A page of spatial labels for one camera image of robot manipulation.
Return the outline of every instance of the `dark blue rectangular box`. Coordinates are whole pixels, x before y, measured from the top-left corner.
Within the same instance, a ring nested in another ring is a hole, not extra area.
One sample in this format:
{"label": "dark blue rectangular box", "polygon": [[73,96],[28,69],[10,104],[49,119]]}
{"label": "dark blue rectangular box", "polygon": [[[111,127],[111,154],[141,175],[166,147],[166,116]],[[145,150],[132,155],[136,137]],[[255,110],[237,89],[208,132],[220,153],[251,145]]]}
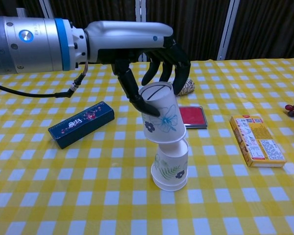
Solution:
{"label": "dark blue rectangular box", "polygon": [[102,101],[48,128],[48,131],[63,149],[113,119],[113,109]]}

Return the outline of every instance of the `dark curtain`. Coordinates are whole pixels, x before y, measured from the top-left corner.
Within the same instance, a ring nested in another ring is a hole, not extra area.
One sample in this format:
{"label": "dark curtain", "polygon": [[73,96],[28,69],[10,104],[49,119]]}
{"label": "dark curtain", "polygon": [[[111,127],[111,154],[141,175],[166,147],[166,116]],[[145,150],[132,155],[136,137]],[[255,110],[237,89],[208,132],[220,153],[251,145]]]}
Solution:
{"label": "dark curtain", "polygon": [[93,21],[136,21],[135,0],[49,0],[54,17],[68,19],[76,28]]}
{"label": "dark curtain", "polygon": [[0,0],[0,16],[18,16],[17,7],[25,8],[28,17],[44,17],[39,0]]}
{"label": "dark curtain", "polygon": [[146,0],[148,22],[171,26],[191,60],[216,60],[230,0]]}
{"label": "dark curtain", "polygon": [[241,0],[226,59],[294,57],[294,0]]}

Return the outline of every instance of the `red stamp pad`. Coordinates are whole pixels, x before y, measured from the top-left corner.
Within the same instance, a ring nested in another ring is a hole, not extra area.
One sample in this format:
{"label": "red stamp pad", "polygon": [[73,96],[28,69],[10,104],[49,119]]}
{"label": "red stamp pad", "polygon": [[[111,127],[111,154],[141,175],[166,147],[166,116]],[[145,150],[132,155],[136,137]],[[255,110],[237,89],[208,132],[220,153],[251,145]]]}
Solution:
{"label": "red stamp pad", "polygon": [[207,128],[208,123],[202,107],[179,107],[186,128]]}

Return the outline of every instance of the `white paper cup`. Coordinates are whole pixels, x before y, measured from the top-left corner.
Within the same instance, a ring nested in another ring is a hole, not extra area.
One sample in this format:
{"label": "white paper cup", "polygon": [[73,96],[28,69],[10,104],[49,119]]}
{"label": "white paper cup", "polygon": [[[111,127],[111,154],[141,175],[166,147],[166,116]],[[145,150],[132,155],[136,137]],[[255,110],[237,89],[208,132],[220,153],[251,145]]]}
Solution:
{"label": "white paper cup", "polygon": [[186,127],[172,85],[168,82],[151,83],[141,88],[139,94],[160,112],[160,117],[142,114],[146,138],[155,143],[173,143],[183,139]]}
{"label": "white paper cup", "polygon": [[187,182],[188,143],[185,139],[158,146],[151,174],[155,184],[163,190],[182,188]]}

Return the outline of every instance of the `checkered tablecloth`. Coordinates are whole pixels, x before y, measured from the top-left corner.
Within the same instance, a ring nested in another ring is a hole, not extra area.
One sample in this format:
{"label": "checkered tablecloth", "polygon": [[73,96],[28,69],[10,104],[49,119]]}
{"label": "checkered tablecloth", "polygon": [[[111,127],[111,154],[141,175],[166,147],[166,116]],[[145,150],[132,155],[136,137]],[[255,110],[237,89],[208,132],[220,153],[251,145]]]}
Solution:
{"label": "checkered tablecloth", "polygon": [[[66,91],[82,69],[0,84]],[[141,81],[147,63],[132,69]],[[283,111],[294,104],[294,59],[195,61],[190,78],[195,91],[178,102],[202,106],[208,129],[188,130],[189,179],[177,192],[153,183],[157,145],[110,66],[90,66],[71,99],[0,91],[0,234],[294,234],[294,119]],[[116,119],[61,150],[48,127],[102,100]],[[229,124],[238,114],[264,119],[283,168],[246,166]]]}

